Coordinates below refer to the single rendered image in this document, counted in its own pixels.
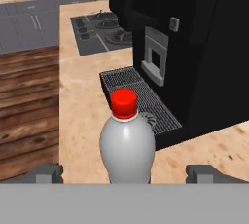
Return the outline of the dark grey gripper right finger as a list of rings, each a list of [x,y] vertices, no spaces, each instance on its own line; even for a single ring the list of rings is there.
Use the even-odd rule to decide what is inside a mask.
[[[245,180],[222,174],[210,165],[187,165],[186,182],[196,184],[245,183]]]

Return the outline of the grey cupboard run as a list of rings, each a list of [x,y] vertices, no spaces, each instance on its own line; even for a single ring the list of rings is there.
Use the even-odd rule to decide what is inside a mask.
[[[0,54],[59,44],[61,5],[93,0],[0,0]]]

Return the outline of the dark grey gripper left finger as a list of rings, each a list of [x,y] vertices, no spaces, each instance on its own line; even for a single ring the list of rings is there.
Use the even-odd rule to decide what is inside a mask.
[[[3,180],[3,184],[55,184],[62,183],[62,165],[41,165],[30,172]]]

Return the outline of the black coffee machine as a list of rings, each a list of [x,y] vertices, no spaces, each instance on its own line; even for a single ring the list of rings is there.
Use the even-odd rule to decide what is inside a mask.
[[[102,89],[137,91],[157,149],[249,120],[249,0],[109,0],[133,65]]]

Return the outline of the dark grey hob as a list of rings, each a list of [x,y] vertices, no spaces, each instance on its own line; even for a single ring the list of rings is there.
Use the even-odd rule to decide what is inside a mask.
[[[80,56],[110,52],[132,46],[132,33],[122,29],[112,12],[71,18]]]

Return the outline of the grey bottle with red cap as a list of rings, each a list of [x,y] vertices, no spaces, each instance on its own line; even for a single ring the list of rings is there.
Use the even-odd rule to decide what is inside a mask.
[[[111,117],[104,124],[99,148],[111,183],[149,184],[156,142],[150,125],[138,111],[131,89],[111,92]]]

